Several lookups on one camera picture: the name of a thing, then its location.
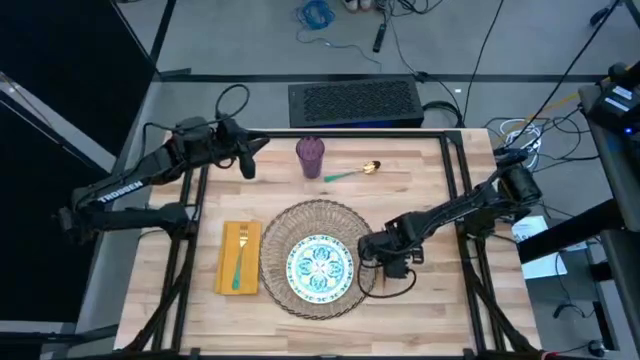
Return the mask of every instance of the concrete floor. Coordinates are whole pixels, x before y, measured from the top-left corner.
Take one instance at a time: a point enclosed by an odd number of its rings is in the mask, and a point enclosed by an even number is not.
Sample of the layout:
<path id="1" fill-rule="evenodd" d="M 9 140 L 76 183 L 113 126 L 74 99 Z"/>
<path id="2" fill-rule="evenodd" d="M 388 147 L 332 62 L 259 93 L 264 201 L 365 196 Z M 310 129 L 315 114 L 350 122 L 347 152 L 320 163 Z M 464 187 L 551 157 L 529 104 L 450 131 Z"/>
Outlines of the concrete floor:
<path id="1" fill-rule="evenodd" d="M 561 74 L 593 31 L 590 16 L 608 4 L 608 0 L 506 0 L 493 30 L 479 68 L 480 74 Z M 192 68 L 196 74 L 328 74 L 374 73 L 377 68 L 354 49 L 332 49 L 316 43 L 296 42 L 299 24 L 293 10 L 300 0 L 180 0 L 162 49 L 158 68 L 167 71 Z M 166 0 L 143 0 L 120 5 L 140 42 L 150 50 Z M 305 38 L 323 36 L 336 44 L 357 44 L 373 56 L 370 46 L 381 21 L 375 12 L 347 14 L 336 0 L 329 0 L 336 21 L 326 30 L 303 34 Z M 472 72 L 480 45 L 495 14 L 498 0 L 481 2 L 445 0 L 426 16 L 408 16 L 394 20 L 407 61 L 419 70 L 443 74 Z M 602 74 L 611 64 L 633 63 L 640 58 L 640 31 L 629 13 L 621 8 L 614 12 L 588 51 L 577 63 L 573 74 Z M 393 38 L 387 33 L 383 49 L 375 56 L 383 73 L 405 73 L 398 58 Z M 140 116 L 140 124 L 154 121 L 173 125 L 195 115 L 213 116 L 218 94 L 229 84 L 220 83 L 155 83 Z M 249 128 L 287 128 L 288 104 L 286 83 L 251 83 L 251 100 L 237 116 L 240 125 Z M 467 83 L 446 83 L 460 89 L 456 93 L 463 106 Z M 583 84 L 564 84 L 555 96 L 561 99 Z M 475 83 L 467 115 L 468 127 L 482 127 L 494 117 L 526 117 L 542 104 L 553 88 L 552 83 Z M 418 85 L 423 102 L 450 100 L 435 83 Z M 230 94 L 225 106 L 234 108 L 241 99 Z M 560 116 L 575 108 L 574 101 L 547 113 Z M 586 129 L 580 115 L 577 124 Z M 439 112 L 426 114 L 423 127 L 451 127 L 454 119 Z M 160 144 L 160 134 L 150 136 L 148 148 Z M 139 134 L 132 144 L 130 157 L 139 151 Z M 549 131 L 543 138 L 542 153 L 560 156 L 575 144 L 576 136 Z M 583 136 L 575 156 L 595 154 L 588 134 Z M 543 159 L 541 167 L 553 161 Z M 599 161 L 575 162 L 535 175 L 548 205 L 576 214 L 611 197 Z M 144 202 L 145 194 L 127 203 Z M 110 234 L 113 241 L 101 243 L 100 258 L 87 292 L 85 308 L 78 330 L 91 329 L 119 321 L 128 273 L 135 246 L 122 240 L 122 234 Z M 601 249 L 592 249 L 601 256 Z M 545 279 L 549 284 L 557 279 Z M 537 281 L 531 284 L 531 297 L 542 344 L 545 348 L 563 350 L 598 338 L 594 318 L 578 319 L 569 311 L 559 319 L 551 313 L 562 299 L 561 293 L 540 296 Z M 628 328 L 617 299 L 615 286 L 605 284 L 601 291 L 616 323 L 622 351 L 608 358 L 637 358 Z M 588 296 L 575 296 L 576 302 L 590 312 Z M 109 341 L 73 349 L 71 354 L 106 351 Z M 585 350 L 571 354 L 587 355 Z"/>

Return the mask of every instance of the wooden table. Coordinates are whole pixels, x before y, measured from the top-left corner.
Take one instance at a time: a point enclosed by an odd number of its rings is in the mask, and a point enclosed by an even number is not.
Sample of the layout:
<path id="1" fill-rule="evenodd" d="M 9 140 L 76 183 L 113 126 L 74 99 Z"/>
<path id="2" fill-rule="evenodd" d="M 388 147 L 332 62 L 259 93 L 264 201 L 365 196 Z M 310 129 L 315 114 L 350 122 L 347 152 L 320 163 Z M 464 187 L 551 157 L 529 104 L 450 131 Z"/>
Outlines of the wooden table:
<path id="1" fill-rule="evenodd" d="M 495 169 L 487 132 L 462 130 L 462 137 L 471 180 L 482 182 Z M 412 291 L 392 299 L 368 298 L 336 319 L 313 321 L 289 315 L 263 287 L 257 296 L 213 293 L 224 221 L 258 220 L 266 227 L 289 206 L 323 198 L 353 208 L 377 231 L 401 213 L 449 200 L 437 140 L 325 138 L 323 174 L 349 171 L 373 159 L 382 162 L 374 176 L 351 176 L 329 184 L 302 176 L 294 151 L 296 141 L 272 139 L 255 157 L 254 180 L 244 180 L 237 165 L 229 170 L 210 169 L 181 352 L 199 347 L 203 354 L 461 355 L 463 348 L 474 348 L 452 225 L 442 227 L 424 242 L 425 263 L 413 266 L 418 279 Z M 450 149 L 451 154 L 456 153 L 452 146 Z M 452 161 L 461 192 L 459 166 L 453 155 Z M 154 188 L 150 205 L 177 201 L 180 188 L 180 181 Z M 509 235 L 506 227 L 499 227 L 499 231 Z M 164 233 L 149 234 L 140 241 L 116 348 L 131 341 L 157 307 L 168 249 Z M 539 347 L 515 246 L 490 238 L 486 251 L 498 303 L 532 345 Z M 385 282 L 379 277 L 374 292 L 389 294 L 406 285 L 402 280 Z M 481 310 L 487 345 L 493 348 L 488 316 L 483 307 Z M 170 312 L 169 325 L 173 317 Z M 170 346 L 172 328 L 167 326 L 165 348 Z"/>

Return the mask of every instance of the black panel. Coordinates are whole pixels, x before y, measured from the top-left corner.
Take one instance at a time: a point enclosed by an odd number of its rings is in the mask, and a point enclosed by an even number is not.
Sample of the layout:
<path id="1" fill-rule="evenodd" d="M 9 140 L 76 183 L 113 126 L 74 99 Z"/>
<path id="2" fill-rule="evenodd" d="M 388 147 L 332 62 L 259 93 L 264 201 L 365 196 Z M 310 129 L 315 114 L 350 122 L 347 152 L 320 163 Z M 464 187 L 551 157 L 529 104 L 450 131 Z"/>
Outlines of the black panel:
<path id="1" fill-rule="evenodd" d="M 94 243 L 69 243 L 51 216 L 73 188 L 107 174 L 5 104 L 0 102 L 0 320 L 76 322 Z"/>
<path id="2" fill-rule="evenodd" d="M 7 2 L 0 43 L 0 71 L 120 154 L 155 67 L 110 1 Z"/>

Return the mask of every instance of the spoon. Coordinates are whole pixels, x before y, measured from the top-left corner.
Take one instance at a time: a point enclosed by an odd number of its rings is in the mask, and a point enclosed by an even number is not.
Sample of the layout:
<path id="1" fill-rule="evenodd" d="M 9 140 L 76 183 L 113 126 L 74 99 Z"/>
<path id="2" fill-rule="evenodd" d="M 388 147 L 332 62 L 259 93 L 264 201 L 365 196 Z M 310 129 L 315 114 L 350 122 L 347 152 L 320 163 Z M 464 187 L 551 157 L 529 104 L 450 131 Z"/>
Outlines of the spoon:
<path id="1" fill-rule="evenodd" d="M 363 172 L 367 175 L 371 175 L 371 174 L 375 174 L 378 169 L 380 169 L 380 165 L 382 165 L 382 163 L 380 161 L 369 161 L 368 163 L 364 164 L 362 166 L 362 168 L 356 170 L 356 171 L 349 171 L 343 174 L 338 174 L 338 175 L 329 175 L 329 176 L 325 176 L 324 177 L 324 182 L 332 182 L 338 179 L 341 179 L 345 176 L 349 176 L 349 175 L 353 175 L 353 174 L 357 174 L 360 172 Z"/>

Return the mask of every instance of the round rattan charger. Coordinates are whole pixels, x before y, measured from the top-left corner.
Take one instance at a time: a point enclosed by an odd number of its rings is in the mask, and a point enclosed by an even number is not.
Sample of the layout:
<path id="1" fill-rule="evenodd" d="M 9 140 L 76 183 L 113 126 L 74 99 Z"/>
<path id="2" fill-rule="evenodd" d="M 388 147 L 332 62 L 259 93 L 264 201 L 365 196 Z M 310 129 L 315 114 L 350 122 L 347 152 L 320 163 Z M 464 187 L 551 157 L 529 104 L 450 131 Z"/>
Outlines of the round rattan charger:
<path id="1" fill-rule="evenodd" d="M 286 209 L 267 226 L 260 249 L 260 276 L 269 295 L 288 313 L 311 320 L 331 319 L 354 309 L 365 298 L 355 273 L 349 290 L 340 298 L 326 304 L 313 304 L 291 289 L 286 276 L 287 257 L 302 239 L 328 235 L 349 249 L 354 271 L 358 271 L 358 239 L 369 233 L 371 228 L 362 217 L 334 201 L 310 200 Z M 374 269 L 361 269 L 360 281 L 367 291 L 373 288 L 375 274 Z"/>

